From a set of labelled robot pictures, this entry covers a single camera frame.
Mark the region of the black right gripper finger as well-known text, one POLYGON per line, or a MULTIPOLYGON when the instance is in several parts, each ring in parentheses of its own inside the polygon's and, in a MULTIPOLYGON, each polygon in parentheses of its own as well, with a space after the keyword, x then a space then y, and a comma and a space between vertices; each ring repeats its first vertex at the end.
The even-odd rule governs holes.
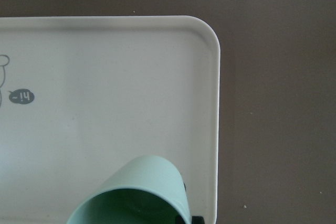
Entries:
POLYGON ((175 223, 204 223, 203 216, 192 215, 187 199, 186 187, 183 182, 178 182, 176 185, 175 210, 177 216, 175 223))

